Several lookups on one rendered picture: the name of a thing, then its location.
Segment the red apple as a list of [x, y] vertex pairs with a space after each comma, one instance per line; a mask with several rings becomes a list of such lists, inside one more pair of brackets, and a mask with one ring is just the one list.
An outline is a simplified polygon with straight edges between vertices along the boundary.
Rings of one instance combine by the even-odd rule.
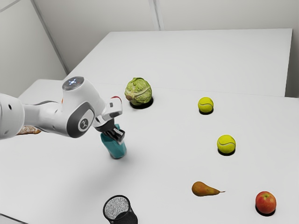
[[257, 194], [255, 199], [255, 207], [260, 213], [271, 214], [276, 210], [277, 201], [275, 196], [268, 192], [262, 191]]

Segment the green cabbage head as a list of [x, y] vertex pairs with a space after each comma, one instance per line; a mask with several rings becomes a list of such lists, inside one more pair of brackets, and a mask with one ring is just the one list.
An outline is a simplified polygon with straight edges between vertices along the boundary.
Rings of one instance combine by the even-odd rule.
[[126, 99], [136, 106], [146, 104], [152, 99], [151, 86], [141, 77], [135, 77], [128, 82], [124, 94]]

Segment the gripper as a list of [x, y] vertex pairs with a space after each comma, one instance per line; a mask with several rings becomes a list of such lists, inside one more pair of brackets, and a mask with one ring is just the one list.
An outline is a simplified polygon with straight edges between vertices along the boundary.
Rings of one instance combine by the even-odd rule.
[[118, 143], [122, 143], [125, 132], [123, 130], [119, 130], [116, 127], [114, 119], [111, 119], [104, 124], [100, 124], [98, 118], [95, 118], [93, 122], [93, 127], [98, 131], [110, 138], [117, 138]]

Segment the brown bread roll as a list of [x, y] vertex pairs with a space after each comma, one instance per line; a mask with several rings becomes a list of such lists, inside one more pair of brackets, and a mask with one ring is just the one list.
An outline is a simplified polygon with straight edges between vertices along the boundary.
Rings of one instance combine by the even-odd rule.
[[34, 126], [23, 126], [17, 135], [39, 134], [40, 132], [41, 130]]

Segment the yellow tennis ball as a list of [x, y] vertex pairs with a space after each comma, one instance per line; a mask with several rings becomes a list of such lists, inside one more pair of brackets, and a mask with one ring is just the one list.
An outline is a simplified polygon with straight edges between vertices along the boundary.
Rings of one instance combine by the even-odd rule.
[[210, 113], [214, 109], [214, 103], [211, 98], [203, 97], [198, 101], [198, 108], [202, 113]]
[[236, 149], [236, 141], [231, 135], [222, 135], [217, 140], [217, 148], [223, 154], [231, 154]]

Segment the teal faceted mug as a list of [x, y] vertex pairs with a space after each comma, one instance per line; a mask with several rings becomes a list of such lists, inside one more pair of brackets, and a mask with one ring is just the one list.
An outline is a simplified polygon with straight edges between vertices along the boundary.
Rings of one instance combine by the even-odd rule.
[[[119, 124], [116, 124], [116, 127], [121, 130]], [[124, 140], [122, 143], [118, 143], [117, 138], [110, 138], [103, 133], [100, 134], [100, 137], [102, 143], [113, 158], [119, 159], [126, 154], [127, 148], [125, 146]]]

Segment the brown pear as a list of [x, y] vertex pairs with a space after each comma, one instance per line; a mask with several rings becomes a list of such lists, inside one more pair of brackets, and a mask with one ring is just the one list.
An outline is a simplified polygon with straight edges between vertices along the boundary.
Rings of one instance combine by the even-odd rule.
[[203, 182], [195, 182], [192, 185], [192, 193], [196, 196], [215, 196], [225, 191], [219, 191], [218, 189], [212, 188]]

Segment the black mesh pen holder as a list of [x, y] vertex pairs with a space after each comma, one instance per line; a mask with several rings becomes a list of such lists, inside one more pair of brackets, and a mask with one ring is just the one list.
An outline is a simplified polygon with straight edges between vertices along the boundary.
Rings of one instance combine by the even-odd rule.
[[103, 215], [110, 224], [138, 224], [129, 199], [123, 195], [109, 198], [103, 206]]

